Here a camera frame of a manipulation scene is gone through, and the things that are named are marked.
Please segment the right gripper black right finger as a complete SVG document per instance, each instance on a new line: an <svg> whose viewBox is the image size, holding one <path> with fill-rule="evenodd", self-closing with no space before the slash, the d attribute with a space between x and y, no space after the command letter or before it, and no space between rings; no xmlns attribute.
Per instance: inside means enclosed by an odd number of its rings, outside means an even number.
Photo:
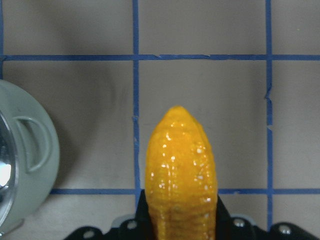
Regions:
<svg viewBox="0 0 320 240"><path fill-rule="evenodd" d="M217 240L318 240L319 237L290 222L273 224L263 230L248 218L230 215L218 198L216 211Z"/></svg>

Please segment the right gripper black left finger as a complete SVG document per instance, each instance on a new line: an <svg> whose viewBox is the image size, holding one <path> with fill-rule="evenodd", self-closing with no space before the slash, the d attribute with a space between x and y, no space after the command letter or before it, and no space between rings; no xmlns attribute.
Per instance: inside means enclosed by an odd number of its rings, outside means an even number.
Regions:
<svg viewBox="0 0 320 240"><path fill-rule="evenodd" d="M139 195L133 218L120 221L117 226L103 233L93 226L82 226L71 232L66 240L155 240L154 229L149 215L145 191Z"/></svg>

